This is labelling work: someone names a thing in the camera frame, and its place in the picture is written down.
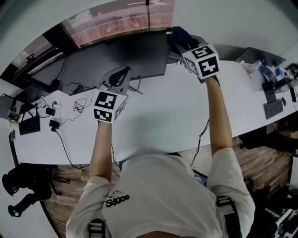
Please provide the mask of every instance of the white desk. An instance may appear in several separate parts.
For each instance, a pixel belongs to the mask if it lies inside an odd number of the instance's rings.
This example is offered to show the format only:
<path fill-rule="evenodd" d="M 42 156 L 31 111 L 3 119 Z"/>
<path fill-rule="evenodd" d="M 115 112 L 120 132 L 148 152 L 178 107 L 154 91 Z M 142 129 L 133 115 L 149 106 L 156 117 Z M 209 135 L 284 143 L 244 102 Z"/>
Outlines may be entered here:
<path fill-rule="evenodd" d="M 277 94 L 284 97 L 287 106 L 279 115 L 266 120 L 263 103 L 266 103 L 261 82 L 263 76 L 254 72 L 252 79 L 241 65 L 221 61 L 217 75 L 230 118 L 233 137 L 255 130 L 295 112 L 290 91 Z M 113 124 L 113 147 L 117 161 L 145 153 L 176 152 L 197 147 L 198 135 L 209 118 L 207 90 L 194 74 L 181 65 L 168 65 L 162 77 L 143 79 L 143 95 L 128 91 L 125 110 Z M 74 118 L 73 103 L 86 98 L 89 104 L 93 91 L 68 96 L 54 92 L 45 100 L 49 105 L 55 100 L 63 105 L 63 121 Z M 87 107 L 74 122 L 66 122 L 59 130 L 73 164 L 90 162 L 97 121 L 92 105 Z M 69 164 L 58 135 L 51 131 L 51 117 L 41 119 L 41 131 L 20 136 L 14 142 L 19 162 L 37 164 Z M 210 143 L 209 131 L 201 145 Z"/>

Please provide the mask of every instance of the monitor screen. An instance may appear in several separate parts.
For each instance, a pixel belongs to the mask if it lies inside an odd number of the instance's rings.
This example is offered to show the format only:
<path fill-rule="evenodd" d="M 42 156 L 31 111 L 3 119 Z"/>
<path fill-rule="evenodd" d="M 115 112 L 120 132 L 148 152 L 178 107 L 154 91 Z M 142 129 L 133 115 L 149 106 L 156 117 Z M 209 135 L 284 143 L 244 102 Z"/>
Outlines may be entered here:
<path fill-rule="evenodd" d="M 131 78 L 164 75 L 169 54 L 168 37 L 164 31 L 131 34 L 85 47 L 66 58 L 40 69 L 33 78 L 50 85 L 61 71 L 59 90 L 73 94 L 80 83 L 85 89 L 101 83 L 105 73 L 129 66 Z"/>
<path fill-rule="evenodd" d="M 104 44 L 121 66 L 129 66 L 134 78 L 164 75 L 169 55 L 165 31 L 129 35 Z"/>
<path fill-rule="evenodd" d="M 203 175 L 202 173 L 198 172 L 197 170 L 192 170 L 194 173 L 195 179 L 202 185 L 206 187 L 207 185 L 207 176 Z"/>

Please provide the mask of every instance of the window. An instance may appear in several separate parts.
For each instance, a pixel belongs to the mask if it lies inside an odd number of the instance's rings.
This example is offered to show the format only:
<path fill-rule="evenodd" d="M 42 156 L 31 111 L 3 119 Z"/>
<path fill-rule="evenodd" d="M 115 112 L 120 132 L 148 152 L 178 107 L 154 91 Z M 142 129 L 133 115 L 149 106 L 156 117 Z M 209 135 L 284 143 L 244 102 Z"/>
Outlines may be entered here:
<path fill-rule="evenodd" d="M 93 7 L 68 18 L 62 25 L 75 43 L 84 47 L 114 35 L 171 27 L 175 0 L 119 0 Z"/>
<path fill-rule="evenodd" d="M 21 53 L 19 53 L 19 55 L 12 61 L 12 64 L 18 68 L 22 68 L 26 65 L 28 56 L 33 54 L 33 56 L 36 57 L 51 47 L 52 45 L 50 42 L 48 42 L 43 36 L 40 36 L 28 45 Z"/>

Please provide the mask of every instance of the black stand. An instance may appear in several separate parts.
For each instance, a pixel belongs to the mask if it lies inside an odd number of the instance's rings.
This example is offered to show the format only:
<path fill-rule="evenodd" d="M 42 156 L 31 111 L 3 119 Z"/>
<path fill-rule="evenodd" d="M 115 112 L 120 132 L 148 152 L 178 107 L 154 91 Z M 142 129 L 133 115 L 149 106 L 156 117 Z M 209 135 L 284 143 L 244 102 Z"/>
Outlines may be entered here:
<path fill-rule="evenodd" d="M 267 103 L 276 101 L 275 93 L 273 92 L 273 86 L 270 83 L 263 83 L 262 88 L 264 90 Z"/>

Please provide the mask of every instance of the shoulder strap buckle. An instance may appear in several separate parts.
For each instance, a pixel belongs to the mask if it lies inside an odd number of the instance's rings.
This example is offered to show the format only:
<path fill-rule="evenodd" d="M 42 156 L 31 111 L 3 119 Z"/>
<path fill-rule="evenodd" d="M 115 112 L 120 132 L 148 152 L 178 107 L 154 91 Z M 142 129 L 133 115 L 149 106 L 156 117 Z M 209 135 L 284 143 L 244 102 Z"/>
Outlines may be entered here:
<path fill-rule="evenodd" d="M 89 237 L 98 237 L 98 238 L 105 238 L 106 237 L 106 229 L 105 224 L 100 219 L 94 219 L 89 223 L 88 227 Z"/>
<path fill-rule="evenodd" d="M 217 198 L 216 205 L 223 210 L 229 238 L 242 238 L 239 216 L 234 202 L 227 196 Z"/>

